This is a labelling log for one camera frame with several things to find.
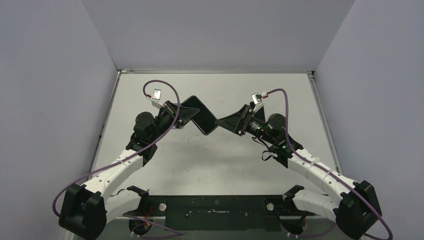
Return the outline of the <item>purple phone black screen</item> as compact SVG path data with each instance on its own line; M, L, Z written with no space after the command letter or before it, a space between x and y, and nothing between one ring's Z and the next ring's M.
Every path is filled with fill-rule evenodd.
M253 107L253 112L255 118L261 120L262 122L266 122L263 102L256 103Z

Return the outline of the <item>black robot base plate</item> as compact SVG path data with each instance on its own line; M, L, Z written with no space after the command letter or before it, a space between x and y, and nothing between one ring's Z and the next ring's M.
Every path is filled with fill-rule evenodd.
M130 215L176 231L302 230L311 214L281 195L148 195Z

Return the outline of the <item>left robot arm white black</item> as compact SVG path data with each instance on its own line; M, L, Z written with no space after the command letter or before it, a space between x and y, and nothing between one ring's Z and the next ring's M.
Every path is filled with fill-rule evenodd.
M153 158L161 138L172 128L184 127L199 112L199 108L167 101L157 116L147 111L138 114L130 141L119 157L95 170L90 180L66 189L59 226L85 240L95 240L116 217L130 211L144 215L149 210L149 201L144 198L147 191L134 186L121 194L114 195L114 191Z

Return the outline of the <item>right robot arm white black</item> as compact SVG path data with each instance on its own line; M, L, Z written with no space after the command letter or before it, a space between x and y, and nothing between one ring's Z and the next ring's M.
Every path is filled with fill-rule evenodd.
M358 182L345 177L312 156L287 133L288 121L283 115L274 113L263 121L245 105L215 123L239 136L249 133L257 140L269 143L272 158L324 192L320 195L303 186L292 187L283 195L282 207L286 213L294 215L298 211L307 211L327 217L353 240L365 236L381 216L374 186L366 180Z

